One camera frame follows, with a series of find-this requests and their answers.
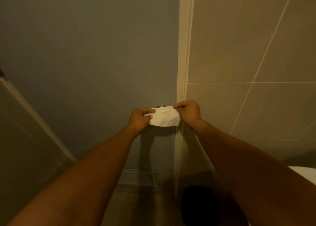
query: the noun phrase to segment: wall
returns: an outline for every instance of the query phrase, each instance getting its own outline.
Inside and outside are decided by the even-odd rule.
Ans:
[[[1,226],[72,164],[5,85],[0,79]]]
[[[133,108],[175,103],[179,0],[1,4],[1,68],[78,159]],[[172,180],[173,142],[174,128],[148,129],[125,167]]]
[[[316,168],[315,15],[316,0],[195,0],[186,99],[228,134]],[[183,135],[179,186],[216,177]]]

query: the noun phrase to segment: white tissue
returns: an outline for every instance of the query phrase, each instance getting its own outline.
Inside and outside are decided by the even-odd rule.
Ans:
[[[180,122],[179,112],[172,106],[166,106],[161,108],[153,108],[155,113],[145,114],[152,115],[153,118],[149,121],[149,124],[161,127],[178,126]]]

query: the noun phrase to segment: door vent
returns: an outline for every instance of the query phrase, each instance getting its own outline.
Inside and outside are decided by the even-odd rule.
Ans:
[[[159,173],[157,170],[123,169],[119,184],[132,184],[139,186],[159,186]]]

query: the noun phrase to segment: forearm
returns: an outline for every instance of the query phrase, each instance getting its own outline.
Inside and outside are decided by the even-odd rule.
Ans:
[[[100,145],[45,188],[10,226],[99,225],[134,136],[126,127]]]
[[[311,208],[316,207],[316,187],[312,183],[258,148],[203,120],[190,126],[253,225],[312,222]]]

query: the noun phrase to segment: tile grout line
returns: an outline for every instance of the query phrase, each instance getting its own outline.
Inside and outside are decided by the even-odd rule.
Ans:
[[[316,83],[316,81],[293,81],[293,82],[205,82],[205,83],[188,83],[188,84],[289,84],[289,83]]]
[[[271,42],[272,42],[272,40],[273,40],[273,38],[274,38],[275,33],[276,33],[276,31],[277,31],[277,29],[278,29],[278,27],[279,27],[279,24],[281,23],[281,20],[282,20],[282,18],[283,18],[283,15],[284,15],[284,13],[285,13],[285,11],[286,11],[286,8],[287,8],[289,2],[290,2],[290,0],[287,0],[287,2],[286,2],[286,4],[285,4],[285,7],[284,7],[283,12],[282,12],[282,14],[281,14],[281,16],[280,16],[279,22],[278,22],[277,25],[276,25],[276,28],[275,28],[275,30],[274,30],[274,32],[273,32],[273,34],[272,34],[272,37],[271,37],[271,39],[270,39],[270,42],[269,42],[268,46],[267,46],[267,49],[265,50],[265,53],[263,54],[262,60],[261,60],[261,62],[260,62],[260,64],[259,64],[259,67],[258,67],[258,69],[257,69],[257,72],[256,72],[256,74],[255,74],[255,77],[253,78],[253,81],[252,81],[252,83],[251,83],[251,85],[250,85],[250,87],[249,87],[249,90],[248,90],[248,92],[247,92],[247,95],[246,95],[246,97],[245,97],[245,99],[244,99],[244,101],[243,101],[243,103],[242,103],[242,105],[241,105],[241,108],[240,108],[240,110],[239,110],[239,113],[238,113],[238,115],[237,115],[237,117],[236,117],[236,120],[235,120],[235,122],[234,122],[234,124],[233,124],[232,130],[231,130],[230,133],[229,133],[230,135],[232,134],[232,132],[233,132],[233,130],[234,130],[234,128],[235,128],[235,125],[236,125],[236,122],[237,122],[237,120],[238,120],[238,118],[239,118],[239,115],[240,115],[240,113],[241,113],[241,110],[242,110],[242,108],[244,107],[244,104],[245,104],[245,102],[246,102],[246,100],[247,100],[247,97],[248,97],[248,95],[249,95],[249,92],[250,92],[250,90],[251,90],[251,88],[252,88],[252,86],[253,86],[253,83],[254,83],[254,81],[255,81],[255,79],[256,79],[256,77],[257,77],[257,74],[258,74],[258,72],[259,72],[259,70],[260,70],[260,67],[261,67],[261,65],[262,65],[262,62],[263,62],[263,60],[264,60],[264,58],[265,58],[265,55],[267,54],[267,51],[268,51],[268,49],[269,49],[269,47],[270,47],[270,44],[271,44]]]

